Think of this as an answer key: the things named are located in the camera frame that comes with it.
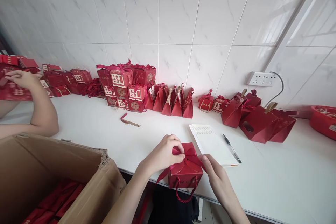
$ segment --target white tile wall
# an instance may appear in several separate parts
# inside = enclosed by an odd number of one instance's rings
[[[150,64],[157,81],[194,97],[231,98],[256,88],[265,104],[281,89],[247,86],[262,71],[300,0],[0,0],[0,29],[20,54],[65,69]],[[336,106],[336,4],[315,0],[274,71],[279,107]]]

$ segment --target pen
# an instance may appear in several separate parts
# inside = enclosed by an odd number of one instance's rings
[[[238,157],[237,153],[235,152],[234,148],[233,148],[232,145],[230,144],[230,142],[229,142],[229,140],[227,139],[227,137],[226,137],[224,134],[223,134],[223,136],[224,136],[224,139],[225,139],[225,141],[227,142],[227,144],[231,147],[231,150],[232,150],[234,156],[236,157],[238,163],[242,163],[242,161],[241,161],[240,158]]]

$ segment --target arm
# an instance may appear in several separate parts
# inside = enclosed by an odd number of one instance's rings
[[[0,101],[0,119],[11,112],[20,101]]]
[[[224,168],[209,154],[201,156],[212,190],[234,224],[250,224]]]
[[[175,163],[181,163],[184,154],[174,156],[172,149],[178,146],[184,153],[181,141],[175,135],[165,135],[158,146],[139,164],[134,176],[122,192],[117,202],[105,217],[102,224],[131,224],[141,195],[149,178],[157,171]]]
[[[6,78],[31,92],[34,111],[30,124],[0,125],[0,139],[19,133],[50,137],[59,131],[56,109],[38,77],[29,72],[12,71]]]

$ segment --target white countertop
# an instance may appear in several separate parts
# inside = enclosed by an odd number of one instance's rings
[[[60,124],[55,138],[108,149],[117,166],[128,173],[135,172],[165,134],[196,144],[188,125],[210,124],[227,136],[242,161],[226,170],[246,212],[275,223],[336,223],[336,141],[310,128],[308,120],[298,119],[284,143],[261,144],[247,139],[239,128],[223,125],[220,114],[204,113],[196,106],[192,119],[151,110],[128,112],[125,119],[140,124],[138,128],[122,123],[120,117],[127,111],[108,107],[104,99],[73,94],[52,101]],[[32,102],[21,102],[0,123],[29,123],[32,111]],[[217,202],[206,173],[195,194]]]

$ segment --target electrical outlet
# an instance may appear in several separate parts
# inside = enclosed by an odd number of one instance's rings
[[[252,72],[247,85],[273,87],[277,80],[278,76],[274,73]]]

